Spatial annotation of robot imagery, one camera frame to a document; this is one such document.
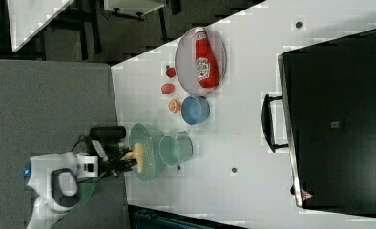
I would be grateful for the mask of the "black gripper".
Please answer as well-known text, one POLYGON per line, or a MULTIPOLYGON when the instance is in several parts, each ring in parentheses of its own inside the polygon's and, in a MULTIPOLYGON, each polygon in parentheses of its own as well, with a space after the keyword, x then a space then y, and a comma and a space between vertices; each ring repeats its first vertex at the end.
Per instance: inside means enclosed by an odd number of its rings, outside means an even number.
POLYGON ((99 160, 99 172, 107 172, 110 175, 129 172, 134 166, 137 166, 135 160, 122 160, 124 152, 116 146, 105 145, 103 147, 107 159, 101 158, 99 160))

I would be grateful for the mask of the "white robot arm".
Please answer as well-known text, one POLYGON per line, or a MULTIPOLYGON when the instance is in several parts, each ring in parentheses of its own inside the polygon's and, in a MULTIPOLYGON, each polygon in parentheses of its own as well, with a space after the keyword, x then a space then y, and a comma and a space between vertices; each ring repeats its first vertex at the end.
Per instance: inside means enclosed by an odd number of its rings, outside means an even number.
POLYGON ((121 158, 120 152, 109 156, 103 150, 31 157, 22 175, 36 200, 26 229, 52 229, 83 198, 81 183, 119 175, 136 165, 135 159, 121 158))

